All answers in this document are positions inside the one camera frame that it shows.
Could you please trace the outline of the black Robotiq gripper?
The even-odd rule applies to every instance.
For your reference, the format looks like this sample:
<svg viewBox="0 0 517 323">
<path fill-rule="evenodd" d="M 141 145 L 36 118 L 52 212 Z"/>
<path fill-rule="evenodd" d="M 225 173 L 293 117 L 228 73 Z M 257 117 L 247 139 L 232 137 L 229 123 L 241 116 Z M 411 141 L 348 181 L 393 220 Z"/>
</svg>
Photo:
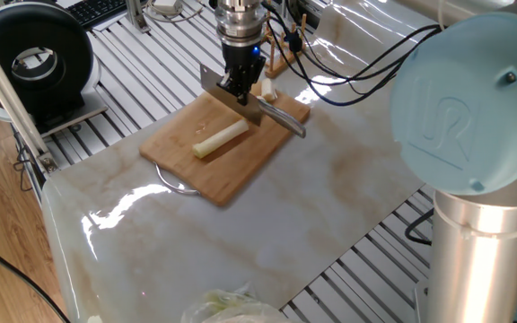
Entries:
<svg viewBox="0 0 517 323">
<path fill-rule="evenodd" d="M 246 47 L 223 44 L 222 50 L 227 74 L 220 76 L 216 85 L 246 106 L 250 89 L 259 79 L 266 58 L 261 55 L 258 43 Z"/>
</svg>

